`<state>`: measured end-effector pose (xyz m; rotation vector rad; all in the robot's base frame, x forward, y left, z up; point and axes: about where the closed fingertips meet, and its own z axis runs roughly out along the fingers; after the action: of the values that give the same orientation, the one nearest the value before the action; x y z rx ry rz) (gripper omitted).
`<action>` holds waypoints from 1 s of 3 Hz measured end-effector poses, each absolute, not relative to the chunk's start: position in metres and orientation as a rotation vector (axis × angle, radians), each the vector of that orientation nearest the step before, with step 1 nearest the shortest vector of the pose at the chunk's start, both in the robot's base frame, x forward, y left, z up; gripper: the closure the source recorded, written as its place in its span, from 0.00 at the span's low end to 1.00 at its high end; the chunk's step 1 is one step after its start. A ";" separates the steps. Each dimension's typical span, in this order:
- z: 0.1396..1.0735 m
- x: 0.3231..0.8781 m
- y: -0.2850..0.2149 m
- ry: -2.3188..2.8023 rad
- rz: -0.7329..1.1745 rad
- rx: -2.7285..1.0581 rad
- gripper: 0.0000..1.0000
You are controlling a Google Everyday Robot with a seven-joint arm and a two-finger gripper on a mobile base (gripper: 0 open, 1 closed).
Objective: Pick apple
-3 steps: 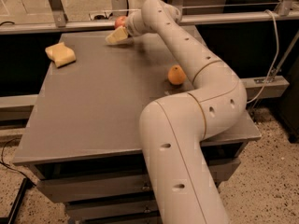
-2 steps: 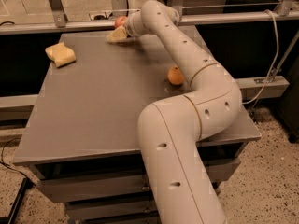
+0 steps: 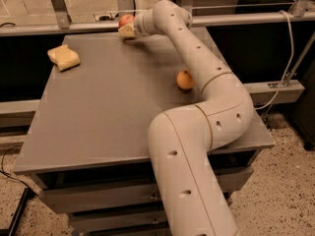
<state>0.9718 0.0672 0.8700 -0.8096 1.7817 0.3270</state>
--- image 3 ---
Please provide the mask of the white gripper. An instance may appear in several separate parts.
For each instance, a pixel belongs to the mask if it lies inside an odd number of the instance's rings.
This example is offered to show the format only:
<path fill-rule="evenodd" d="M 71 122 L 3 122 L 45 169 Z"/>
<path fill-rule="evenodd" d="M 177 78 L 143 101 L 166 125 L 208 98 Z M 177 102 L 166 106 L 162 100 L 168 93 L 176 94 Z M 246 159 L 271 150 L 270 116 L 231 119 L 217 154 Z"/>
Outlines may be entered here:
<path fill-rule="evenodd" d="M 129 23 L 118 29 L 119 34 L 125 38 L 133 38 L 135 31 L 136 36 L 149 36 L 155 33 L 152 10 L 138 14 L 134 20 L 134 25 Z"/>

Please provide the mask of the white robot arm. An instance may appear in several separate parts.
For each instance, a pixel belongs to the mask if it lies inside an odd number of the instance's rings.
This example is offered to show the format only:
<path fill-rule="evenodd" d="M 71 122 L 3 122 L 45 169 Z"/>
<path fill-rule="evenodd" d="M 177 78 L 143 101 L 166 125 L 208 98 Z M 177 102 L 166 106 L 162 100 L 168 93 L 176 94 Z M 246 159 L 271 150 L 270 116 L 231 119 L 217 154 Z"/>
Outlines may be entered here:
<path fill-rule="evenodd" d="M 248 130 L 253 101 L 191 25 L 188 11 L 160 0 L 125 27 L 136 37 L 167 36 L 203 97 L 199 103 L 166 110 L 151 122 L 149 154 L 172 236 L 240 236 L 207 153 Z"/>

